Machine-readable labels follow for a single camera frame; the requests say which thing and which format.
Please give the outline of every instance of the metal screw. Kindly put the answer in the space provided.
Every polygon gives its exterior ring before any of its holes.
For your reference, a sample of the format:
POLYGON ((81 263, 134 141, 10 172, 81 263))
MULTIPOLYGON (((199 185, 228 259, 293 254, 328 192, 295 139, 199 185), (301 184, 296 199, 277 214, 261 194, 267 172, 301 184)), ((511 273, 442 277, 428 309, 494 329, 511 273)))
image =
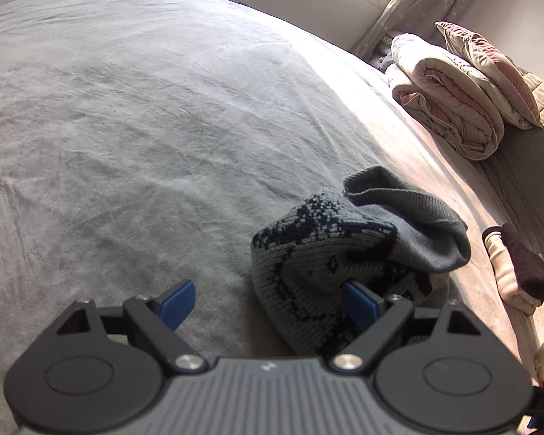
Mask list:
POLYGON ((268 371, 268 373, 270 371, 274 371, 278 365, 276 363, 273 363, 271 361, 267 361, 265 364, 261 365, 260 366, 264 371, 268 371))
POLYGON ((175 365, 179 369, 194 371, 203 366, 203 358, 199 355, 180 355, 175 360, 175 365))
POLYGON ((342 353, 337 355, 333 360, 333 364, 339 369, 358 369, 363 364, 363 359, 352 353, 342 353))

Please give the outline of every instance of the brown cloth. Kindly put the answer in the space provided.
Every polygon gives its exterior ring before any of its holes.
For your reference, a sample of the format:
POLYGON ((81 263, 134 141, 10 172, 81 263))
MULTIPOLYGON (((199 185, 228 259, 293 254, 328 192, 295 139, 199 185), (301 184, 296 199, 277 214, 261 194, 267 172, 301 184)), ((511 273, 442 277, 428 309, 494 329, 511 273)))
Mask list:
POLYGON ((518 286, 544 302, 544 261, 526 247, 512 224, 502 226, 502 241, 512 258, 518 286))
POLYGON ((525 315, 533 315, 542 302, 530 296, 518 285, 512 258, 502 242, 500 228, 489 228, 483 233, 482 238, 494 267, 495 282, 502 301, 525 315))

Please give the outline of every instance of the bed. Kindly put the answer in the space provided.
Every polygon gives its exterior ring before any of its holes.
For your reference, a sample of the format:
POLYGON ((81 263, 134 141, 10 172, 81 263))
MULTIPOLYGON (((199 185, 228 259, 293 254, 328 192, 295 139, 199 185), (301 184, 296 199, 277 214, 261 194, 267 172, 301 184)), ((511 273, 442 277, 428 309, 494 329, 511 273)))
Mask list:
POLYGON ((180 334, 209 358, 289 350, 255 298, 254 233, 384 165, 453 207, 464 301, 534 376, 544 306, 505 308, 481 236, 509 221, 484 174, 390 96, 383 74, 225 0, 0 7, 0 434, 6 369, 73 299, 116 305, 192 279, 180 334))

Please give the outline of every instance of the folded quilt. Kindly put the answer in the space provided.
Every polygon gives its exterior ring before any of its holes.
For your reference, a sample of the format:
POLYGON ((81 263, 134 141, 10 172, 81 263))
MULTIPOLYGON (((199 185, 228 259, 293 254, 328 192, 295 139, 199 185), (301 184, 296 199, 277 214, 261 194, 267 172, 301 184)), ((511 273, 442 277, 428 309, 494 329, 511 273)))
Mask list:
POLYGON ((435 196, 381 166, 310 197, 252 240, 252 277, 271 321, 297 354, 328 356, 357 334, 341 285, 416 302, 434 290, 429 273, 470 258, 466 225, 435 196))
POLYGON ((495 152, 503 137, 502 113, 495 101, 505 117, 509 105, 487 78, 482 89, 474 79, 478 74, 464 71, 462 65, 467 62, 415 34, 395 37, 392 51, 400 71, 393 66, 387 69, 389 84, 395 99, 412 116, 465 158, 483 160, 495 152), (407 79, 413 91, 408 89, 407 79))

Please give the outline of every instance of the curtain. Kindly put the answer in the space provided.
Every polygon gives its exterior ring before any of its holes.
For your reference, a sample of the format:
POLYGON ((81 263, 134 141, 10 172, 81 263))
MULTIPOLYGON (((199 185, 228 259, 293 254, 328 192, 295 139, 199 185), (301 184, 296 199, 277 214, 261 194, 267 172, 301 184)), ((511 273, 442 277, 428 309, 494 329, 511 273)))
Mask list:
POLYGON ((379 40, 389 30, 410 32, 441 43, 435 21, 456 22, 471 0, 391 0, 377 22, 352 47, 351 52, 369 60, 379 40))

